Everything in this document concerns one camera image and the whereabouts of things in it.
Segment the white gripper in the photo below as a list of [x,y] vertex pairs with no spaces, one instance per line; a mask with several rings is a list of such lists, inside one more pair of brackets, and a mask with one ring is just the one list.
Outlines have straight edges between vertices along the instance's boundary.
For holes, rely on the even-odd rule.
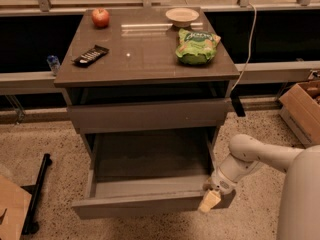
[[230,194],[236,187],[236,183],[229,180],[220,171],[214,171],[211,174],[211,184],[205,182],[203,189],[207,190],[203,196],[202,201],[199,204],[198,210],[202,213],[208,213],[217,204],[221,202],[221,194]]

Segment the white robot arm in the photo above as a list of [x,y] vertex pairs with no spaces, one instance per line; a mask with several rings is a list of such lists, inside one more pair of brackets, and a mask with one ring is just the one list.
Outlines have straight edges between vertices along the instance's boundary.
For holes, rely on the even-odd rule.
[[209,212],[242,178],[268,165],[285,174],[276,239],[320,240],[320,146],[272,145],[237,134],[228,148],[227,157],[203,184],[198,210]]

